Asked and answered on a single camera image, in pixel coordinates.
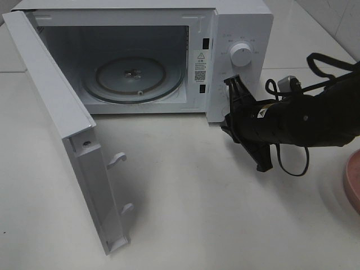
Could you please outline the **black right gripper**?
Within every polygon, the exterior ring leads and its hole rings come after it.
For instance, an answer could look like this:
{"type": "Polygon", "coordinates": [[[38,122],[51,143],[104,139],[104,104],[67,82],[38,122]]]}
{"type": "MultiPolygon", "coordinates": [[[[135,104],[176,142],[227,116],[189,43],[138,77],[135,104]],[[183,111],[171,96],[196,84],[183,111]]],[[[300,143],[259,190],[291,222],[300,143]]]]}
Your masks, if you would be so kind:
{"type": "Polygon", "coordinates": [[[257,101],[239,75],[224,80],[229,91],[229,113],[220,124],[235,143],[240,143],[256,162],[259,172],[273,168],[270,144],[277,143],[277,101],[257,101]]]}

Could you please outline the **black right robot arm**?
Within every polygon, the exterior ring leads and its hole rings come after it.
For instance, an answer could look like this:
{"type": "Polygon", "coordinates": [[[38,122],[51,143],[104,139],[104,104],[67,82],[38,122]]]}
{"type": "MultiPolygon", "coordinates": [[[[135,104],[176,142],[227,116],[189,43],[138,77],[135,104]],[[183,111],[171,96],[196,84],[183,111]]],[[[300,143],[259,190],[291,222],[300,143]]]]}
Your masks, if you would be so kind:
{"type": "Polygon", "coordinates": [[[297,77],[265,83],[273,99],[257,101],[239,75],[224,80],[229,113],[222,131],[241,144],[257,164],[272,169],[270,146],[295,145],[309,155],[311,147],[342,147],[359,136],[359,63],[311,54],[308,65],[322,83],[301,87],[297,77]]]}

